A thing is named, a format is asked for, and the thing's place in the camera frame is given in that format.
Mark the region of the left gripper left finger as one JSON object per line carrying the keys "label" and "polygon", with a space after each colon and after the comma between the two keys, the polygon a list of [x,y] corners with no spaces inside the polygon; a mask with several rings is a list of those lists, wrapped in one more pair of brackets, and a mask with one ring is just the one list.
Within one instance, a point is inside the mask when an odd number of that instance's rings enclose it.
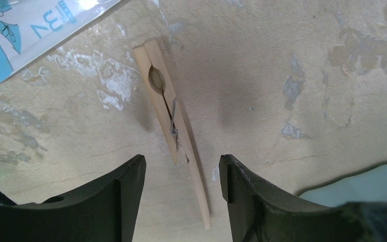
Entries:
{"label": "left gripper left finger", "polygon": [[132,241],[145,173],[136,155],[42,203],[17,204],[0,192],[0,241]]}

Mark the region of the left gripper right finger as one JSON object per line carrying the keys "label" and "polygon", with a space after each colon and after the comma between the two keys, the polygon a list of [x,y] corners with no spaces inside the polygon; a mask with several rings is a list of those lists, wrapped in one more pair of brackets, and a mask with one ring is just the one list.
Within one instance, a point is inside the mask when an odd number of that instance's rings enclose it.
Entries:
{"label": "left gripper right finger", "polygon": [[387,241],[387,203],[326,207],[297,197],[236,157],[219,161],[233,241]]}

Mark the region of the teal plastic bin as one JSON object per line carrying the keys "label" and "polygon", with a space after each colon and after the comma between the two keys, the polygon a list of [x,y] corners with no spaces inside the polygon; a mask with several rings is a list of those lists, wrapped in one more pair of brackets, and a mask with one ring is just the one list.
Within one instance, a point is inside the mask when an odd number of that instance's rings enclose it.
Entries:
{"label": "teal plastic bin", "polygon": [[348,202],[387,202],[387,164],[305,191],[299,197],[328,207]]}

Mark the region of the wooden stick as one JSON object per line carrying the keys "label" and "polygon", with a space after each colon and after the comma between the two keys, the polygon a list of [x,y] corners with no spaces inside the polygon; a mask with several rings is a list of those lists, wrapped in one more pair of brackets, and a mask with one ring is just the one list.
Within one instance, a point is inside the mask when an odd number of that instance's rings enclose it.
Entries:
{"label": "wooden stick", "polygon": [[177,163],[177,145],[181,144],[187,158],[187,166],[199,202],[204,228],[211,229],[209,205],[198,159],[164,60],[163,51],[157,39],[151,39],[134,47],[133,52],[173,162]]}

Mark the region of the blue blister pack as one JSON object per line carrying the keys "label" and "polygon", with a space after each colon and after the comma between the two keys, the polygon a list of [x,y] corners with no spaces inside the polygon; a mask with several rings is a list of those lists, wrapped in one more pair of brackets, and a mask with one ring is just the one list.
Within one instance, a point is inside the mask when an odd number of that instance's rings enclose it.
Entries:
{"label": "blue blister pack", "polygon": [[0,83],[126,1],[0,1]]}

